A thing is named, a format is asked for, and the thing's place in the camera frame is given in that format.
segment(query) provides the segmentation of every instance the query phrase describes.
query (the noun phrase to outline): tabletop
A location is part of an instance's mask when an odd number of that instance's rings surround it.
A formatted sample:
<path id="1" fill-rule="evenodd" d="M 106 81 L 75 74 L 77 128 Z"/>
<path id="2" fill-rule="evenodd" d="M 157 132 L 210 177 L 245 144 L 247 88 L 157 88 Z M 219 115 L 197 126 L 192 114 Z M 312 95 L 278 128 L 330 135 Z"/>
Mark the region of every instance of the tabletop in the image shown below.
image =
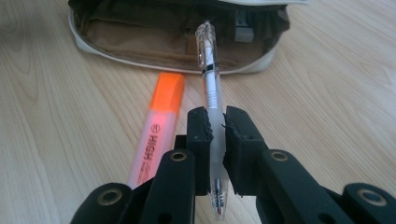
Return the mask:
<path id="1" fill-rule="evenodd" d="M 79 50 L 67 1 L 0 1 L 0 223 L 69 223 L 97 187 L 125 183 L 161 71 Z M 396 195 L 396 3 L 288 6 L 270 66 L 222 76 L 269 148 L 295 155 L 320 185 L 365 182 Z M 202 105 L 184 74 L 176 134 Z M 197 197 L 195 223 L 216 223 Z M 255 198 L 229 194 L 224 223 L 260 223 Z"/>

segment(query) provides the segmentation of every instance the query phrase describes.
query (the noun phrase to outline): highlighter cap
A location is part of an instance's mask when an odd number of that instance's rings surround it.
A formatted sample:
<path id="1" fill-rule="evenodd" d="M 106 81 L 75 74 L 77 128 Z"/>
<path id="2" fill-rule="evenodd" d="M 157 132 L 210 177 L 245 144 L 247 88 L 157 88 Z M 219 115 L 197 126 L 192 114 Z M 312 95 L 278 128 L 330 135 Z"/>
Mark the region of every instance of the highlighter cap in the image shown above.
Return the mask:
<path id="1" fill-rule="evenodd" d="M 183 89 L 184 77 L 181 74 L 160 73 L 149 109 L 161 112 L 171 111 L 177 115 Z"/>

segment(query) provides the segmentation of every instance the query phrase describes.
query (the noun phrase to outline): open pencil case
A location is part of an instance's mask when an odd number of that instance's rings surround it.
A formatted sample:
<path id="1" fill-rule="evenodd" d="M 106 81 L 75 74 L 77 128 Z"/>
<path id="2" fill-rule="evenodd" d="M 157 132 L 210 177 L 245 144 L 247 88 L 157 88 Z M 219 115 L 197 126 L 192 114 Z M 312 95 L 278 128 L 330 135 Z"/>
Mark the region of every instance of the open pencil case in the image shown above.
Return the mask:
<path id="1" fill-rule="evenodd" d="M 77 45 L 108 59 L 200 73 L 195 30 L 216 29 L 222 74 L 252 73 L 272 61 L 290 28 L 287 4 L 306 0 L 69 0 Z"/>

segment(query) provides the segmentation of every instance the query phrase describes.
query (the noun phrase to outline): pen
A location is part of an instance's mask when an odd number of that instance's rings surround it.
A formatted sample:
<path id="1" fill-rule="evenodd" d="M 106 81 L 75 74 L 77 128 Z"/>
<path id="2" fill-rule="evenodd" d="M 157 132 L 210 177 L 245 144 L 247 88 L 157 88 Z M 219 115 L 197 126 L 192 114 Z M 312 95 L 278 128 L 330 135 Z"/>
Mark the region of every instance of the pen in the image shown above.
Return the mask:
<path id="1" fill-rule="evenodd" d="M 223 220 L 227 205 L 229 177 L 222 164 L 225 153 L 225 132 L 223 128 L 221 85 L 217 62 L 215 28 L 209 21 L 201 24 L 195 32 L 198 49 L 198 64 L 202 69 L 205 108 L 212 129 L 210 143 L 210 201 L 215 218 Z"/>
<path id="2" fill-rule="evenodd" d="M 157 173 L 163 154 L 171 149 L 184 88 L 184 77 L 160 73 L 127 185 L 131 189 L 142 185 Z"/>

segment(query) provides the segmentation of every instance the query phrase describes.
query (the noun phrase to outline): pink highlighter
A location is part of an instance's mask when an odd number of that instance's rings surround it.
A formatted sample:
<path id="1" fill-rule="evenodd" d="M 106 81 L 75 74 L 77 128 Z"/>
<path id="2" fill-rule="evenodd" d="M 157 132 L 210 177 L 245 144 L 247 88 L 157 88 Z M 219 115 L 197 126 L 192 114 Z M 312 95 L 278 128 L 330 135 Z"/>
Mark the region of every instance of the pink highlighter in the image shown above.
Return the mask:
<path id="1" fill-rule="evenodd" d="M 171 149 L 183 89 L 181 74 L 160 73 L 129 174 L 131 189 L 154 177 L 163 154 Z"/>

